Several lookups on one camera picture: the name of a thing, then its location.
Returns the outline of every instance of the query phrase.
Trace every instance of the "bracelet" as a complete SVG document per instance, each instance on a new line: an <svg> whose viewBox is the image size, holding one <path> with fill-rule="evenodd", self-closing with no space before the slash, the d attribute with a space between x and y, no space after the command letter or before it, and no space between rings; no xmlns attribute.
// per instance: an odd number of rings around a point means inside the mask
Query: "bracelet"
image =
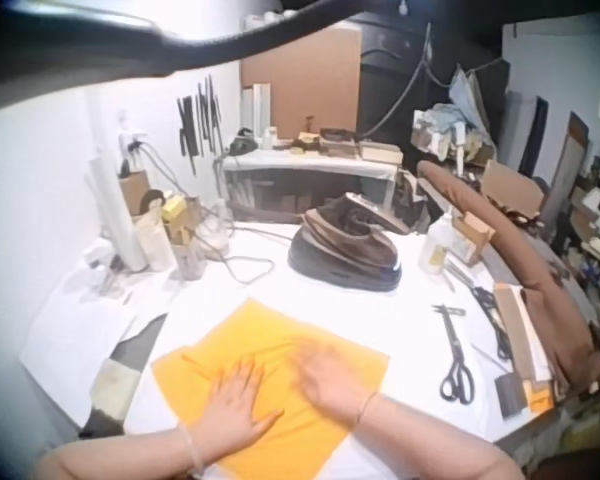
<svg viewBox="0 0 600 480"><path fill-rule="evenodd" d="M356 415L356 425L360 425L362 415L364 415L364 411L367 409L367 405L369 405L371 399L377 394L378 392L371 392L371 394L367 398L365 398L364 402L362 403L362 406L360 407L360 410L358 410L358 414Z"/></svg>
<svg viewBox="0 0 600 480"><path fill-rule="evenodd" d="M182 432L182 435L184 435L184 438L187 441L187 445L189 446L189 453L191 454L191 460L193 461L193 468L189 471L189 473L192 473L193 475L204 474L204 463L202 462L202 457L200 457L200 452L198 452L198 449L193 444L191 434L181 423L178 423L178 430Z"/></svg>

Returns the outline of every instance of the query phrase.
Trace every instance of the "brown board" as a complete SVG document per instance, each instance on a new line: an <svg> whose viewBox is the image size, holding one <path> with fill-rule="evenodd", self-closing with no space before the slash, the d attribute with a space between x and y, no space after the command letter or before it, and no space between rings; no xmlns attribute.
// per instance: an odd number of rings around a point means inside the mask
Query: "brown board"
<svg viewBox="0 0 600 480"><path fill-rule="evenodd" d="M362 34L330 27L241 62L242 87L271 84L271 123L279 138L320 128L356 129Z"/></svg>

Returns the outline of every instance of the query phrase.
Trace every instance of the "fabric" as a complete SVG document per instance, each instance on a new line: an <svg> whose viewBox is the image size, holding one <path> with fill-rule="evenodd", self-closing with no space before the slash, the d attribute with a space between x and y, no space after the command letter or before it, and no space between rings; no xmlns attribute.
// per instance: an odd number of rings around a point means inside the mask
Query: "fabric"
<svg viewBox="0 0 600 480"><path fill-rule="evenodd" d="M524 287L529 317L561 391L587 390L600 379L600 352L594 350L578 306L553 279L547 262L507 217L461 180L427 161L418 163L418 174L462 213L471 212L496 230L491 244Z"/></svg>
<svg viewBox="0 0 600 480"><path fill-rule="evenodd" d="M288 356L297 348L298 338L333 345L367 387L380 388L388 366L385 355L297 322L253 300L245 302L197 345L171 352L153 364L153 374L169 407L185 424L202 414L220 368L228 372L247 355L253 355L256 365L264 367L254 418L279 408L285 414L256 444L220 462L238 478L312 479L349 433L320 415L293 387L295 373Z"/></svg>

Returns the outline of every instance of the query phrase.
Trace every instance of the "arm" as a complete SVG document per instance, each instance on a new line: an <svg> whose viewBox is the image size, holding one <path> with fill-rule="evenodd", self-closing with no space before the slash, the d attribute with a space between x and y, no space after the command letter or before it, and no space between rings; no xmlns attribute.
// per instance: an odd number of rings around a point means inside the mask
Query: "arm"
<svg viewBox="0 0 600 480"><path fill-rule="evenodd" d="M158 480L195 467L189 435L203 465L208 466L258 441L282 415L252 419L263 371L247 361L222 376L209 404L192 426L150 435L127 435L75 442L49 453L36 465L34 480Z"/></svg>
<svg viewBox="0 0 600 480"><path fill-rule="evenodd" d="M327 415L354 425L426 478L522 479L498 448L445 422L367 390L331 349L306 346L295 359L299 385Z"/></svg>

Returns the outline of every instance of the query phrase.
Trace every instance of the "hand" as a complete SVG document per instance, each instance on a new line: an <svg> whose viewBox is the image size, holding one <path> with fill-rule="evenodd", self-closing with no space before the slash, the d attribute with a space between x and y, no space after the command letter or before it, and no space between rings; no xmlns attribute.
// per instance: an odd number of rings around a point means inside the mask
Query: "hand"
<svg viewBox="0 0 600 480"><path fill-rule="evenodd" d="M253 404L263 374L262 367L254 368L253 359L236 364L226 378L220 372L200 420L189 428L205 465L253 445L284 414L276 410L253 420Z"/></svg>
<svg viewBox="0 0 600 480"><path fill-rule="evenodd" d="M347 424L355 424L371 395L332 347L302 346L294 358L298 385L316 408Z"/></svg>

